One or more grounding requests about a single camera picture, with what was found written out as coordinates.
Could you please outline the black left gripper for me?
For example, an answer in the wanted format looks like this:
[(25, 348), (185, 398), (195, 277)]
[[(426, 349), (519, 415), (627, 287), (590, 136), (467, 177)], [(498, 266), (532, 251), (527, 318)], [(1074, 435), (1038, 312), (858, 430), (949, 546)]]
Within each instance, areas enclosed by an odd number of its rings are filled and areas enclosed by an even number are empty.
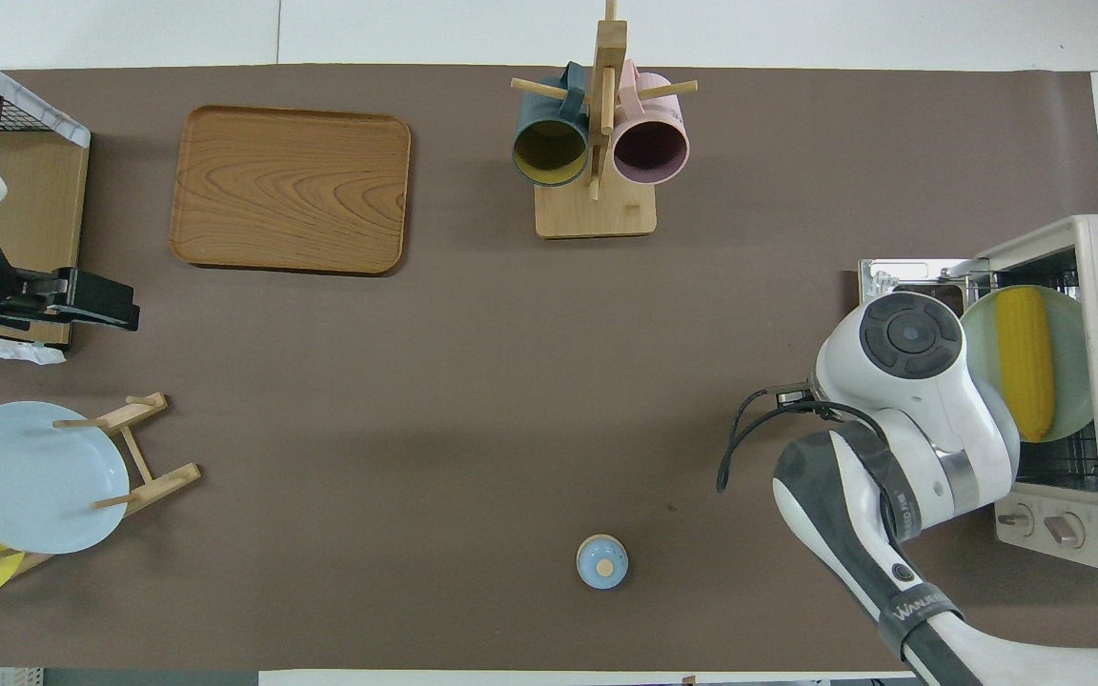
[(91, 300), (96, 307), (127, 307), (112, 313), (88, 313), (72, 306), (80, 270), (58, 268), (53, 271), (13, 269), (11, 293), (0, 303), (0, 325), (26, 331), (31, 322), (40, 324), (92, 324), (136, 331), (141, 307), (134, 306), (134, 286), (123, 285), (103, 275), (91, 275)]

